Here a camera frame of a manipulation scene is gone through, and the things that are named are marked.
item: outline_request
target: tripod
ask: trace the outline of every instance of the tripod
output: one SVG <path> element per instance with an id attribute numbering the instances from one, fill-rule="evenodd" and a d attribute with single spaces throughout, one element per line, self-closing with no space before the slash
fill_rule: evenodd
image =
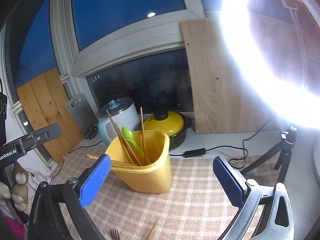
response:
<path id="1" fill-rule="evenodd" d="M 296 136 L 297 136 L 297 128 L 291 126 L 287 131 L 281 131 L 281 141 L 278 142 L 276 145 L 274 145 L 270 150 L 268 150 L 264 155 L 262 155 L 258 160 L 256 160 L 254 163 L 250 164 L 248 167 L 244 168 L 241 171 L 241 174 L 244 175 L 248 173 L 249 171 L 252 171 L 253 169 L 257 168 L 273 156 L 275 156 L 279 151 L 280 155 L 275 165 L 275 170 L 278 170 L 281 166 L 278 181 L 277 182 L 284 182 L 284 178 L 287 174 L 291 155 L 292 155 L 292 149 L 294 147 L 294 143 L 296 142 Z"/>

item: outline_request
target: checkered cloth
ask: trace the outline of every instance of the checkered cloth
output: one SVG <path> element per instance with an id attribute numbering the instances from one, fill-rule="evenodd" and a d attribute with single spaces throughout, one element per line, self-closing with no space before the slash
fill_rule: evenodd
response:
<path id="1" fill-rule="evenodd" d="M 68 155 L 54 184 L 78 177 L 103 151 L 81 148 Z M 257 157 L 248 157 L 251 163 Z M 250 174 L 261 185 L 275 185 L 274 157 Z M 226 229 L 238 208 L 231 206 L 212 171 L 212 159 L 171 159 L 172 185 L 163 194 L 146 194 L 130 189 L 112 171 L 94 202 L 86 207 L 93 222 L 110 239 L 110 228 L 118 229 L 121 240 L 145 239 L 156 219 L 158 226 L 152 240 L 217 239 Z M 65 204 L 62 213 L 74 239 L 80 239 Z M 244 239 L 250 239 L 258 223 L 262 206 L 256 212 Z"/>

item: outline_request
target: fork tines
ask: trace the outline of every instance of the fork tines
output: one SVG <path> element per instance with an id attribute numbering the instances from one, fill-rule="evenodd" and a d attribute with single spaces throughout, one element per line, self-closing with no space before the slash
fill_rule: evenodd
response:
<path id="1" fill-rule="evenodd" d="M 116 229 L 110 229 L 111 232 L 111 239 L 112 240 L 121 240 L 119 236 L 119 232 Z"/>

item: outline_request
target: wooden chopstick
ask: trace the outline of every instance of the wooden chopstick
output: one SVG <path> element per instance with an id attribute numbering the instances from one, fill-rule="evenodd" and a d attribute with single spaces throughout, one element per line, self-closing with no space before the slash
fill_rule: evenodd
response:
<path id="1" fill-rule="evenodd" d="M 154 232 L 155 229 L 156 229 L 157 224 L 158 224 L 158 220 L 156 220 L 155 224 L 154 224 L 153 227 L 151 228 L 149 234 L 148 234 L 147 237 L 146 237 L 146 240 L 149 240 L 149 239 L 150 239 L 150 237 L 152 236 L 153 232 Z"/>
<path id="2" fill-rule="evenodd" d="M 95 160 L 98 160 L 98 159 L 99 159 L 99 157 L 98 157 L 98 156 L 95 156 L 95 155 L 87 154 L 87 156 L 88 156 L 90 159 L 95 159 Z M 124 162 L 114 161 L 114 160 L 111 160 L 111 163 L 112 163 L 112 164 L 123 165 L 123 166 L 138 167 L 137 164 L 124 163 Z"/>
<path id="3" fill-rule="evenodd" d="M 134 152 L 132 151 L 132 149 L 130 148 L 129 144 L 127 143 L 127 140 L 123 137 L 122 132 L 120 131 L 118 125 L 112 120 L 112 117 L 107 109 L 107 114 L 108 117 L 110 118 L 110 121 L 113 125 L 113 128 L 116 130 L 119 140 L 120 142 L 123 144 L 124 148 L 127 150 L 127 152 L 129 153 L 131 159 L 133 160 L 133 162 L 139 166 L 142 166 L 142 164 L 139 162 L 139 160 L 137 159 L 136 155 L 134 154 Z"/>
<path id="4" fill-rule="evenodd" d="M 147 162 L 147 150 L 146 150 L 146 141 L 145 141 L 145 138 L 144 138 L 142 107 L 140 108 L 140 115 L 141 115 L 141 133 L 142 133 L 143 154 L 144 154 L 145 165 L 147 166 L 148 165 L 148 162 Z"/>

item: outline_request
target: blue kettle handle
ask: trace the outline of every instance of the blue kettle handle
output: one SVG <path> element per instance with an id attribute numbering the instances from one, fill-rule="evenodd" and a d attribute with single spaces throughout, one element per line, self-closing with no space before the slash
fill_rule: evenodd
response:
<path id="1" fill-rule="evenodd" d="M 98 131 L 99 131 L 99 134 L 101 136 L 101 139 L 102 141 L 107 145 L 109 146 L 110 144 L 110 138 L 108 137 L 107 135 L 107 132 L 106 132 L 106 124 L 110 122 L 110 119 L 109 118 L 105 118 L 105 119 L 99 119 L 99 122 L 98 122 Z"/>

